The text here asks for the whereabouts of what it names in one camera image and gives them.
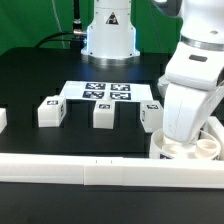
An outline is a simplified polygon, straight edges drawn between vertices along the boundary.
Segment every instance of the white cup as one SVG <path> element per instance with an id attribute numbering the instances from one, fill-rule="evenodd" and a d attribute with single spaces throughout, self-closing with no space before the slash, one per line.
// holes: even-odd
<path id="1" fill-rule="evenodd" d="M 208 159 L 209 157 L 219 154 L 221 146 L 217 141 L 209 139 L 200 139 L 197 141 L 195 156 L 198 159 Z"/>

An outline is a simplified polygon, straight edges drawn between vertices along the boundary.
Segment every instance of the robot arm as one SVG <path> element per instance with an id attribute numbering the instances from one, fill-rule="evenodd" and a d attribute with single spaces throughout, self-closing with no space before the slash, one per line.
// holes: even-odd
<path id="1" fill-rule="evenodd" d="M 153 0 L 163 13 L 181 16 L 181 41 L 168 63 L 164 134 L 188 143 L 224 96 L 224 1 Z"/>

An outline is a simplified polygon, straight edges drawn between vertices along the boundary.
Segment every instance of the green wall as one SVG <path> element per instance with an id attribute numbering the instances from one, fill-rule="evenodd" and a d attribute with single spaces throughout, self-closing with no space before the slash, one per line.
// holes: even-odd
<path id="1" fill-rule="evenodd" d="M 84 27 L 92 21 L 94 0 L 80 0 Z M 72 30 L 72 0 L 55 0 L 63 31 Z M 131 20 L 137 29 L 137 49 L 141 52 L 173 53 L 179 39 L 181 21 L 167 18 L 149 5 L 149 0 L 132 0 Z M 41 39 L 58 32 L 52 0 L 0 1 L 0 54 L 14 47 L 33 47 Z M 44 47 L 62 48 L 48 43 Z"/>

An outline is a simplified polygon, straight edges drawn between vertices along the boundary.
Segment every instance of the printed marker sheet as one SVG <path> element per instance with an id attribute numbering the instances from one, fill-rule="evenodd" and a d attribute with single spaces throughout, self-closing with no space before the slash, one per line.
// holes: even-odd
<path id="1" fill-rule="evenodd" d="M 153 100 L 149 85 L 108 82 L 67 81 L 60 93 L 71 100 L 108 99 L 140 102 Z"/>

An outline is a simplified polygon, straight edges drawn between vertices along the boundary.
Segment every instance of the warning label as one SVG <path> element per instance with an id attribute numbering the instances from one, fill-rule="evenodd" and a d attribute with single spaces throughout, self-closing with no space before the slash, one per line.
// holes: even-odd
<path id="1" fill-rule="evenodd" d="M 115 13 L 112 12 L 111 16 L 107 20 L 106 24 L 119 25 Z"/>

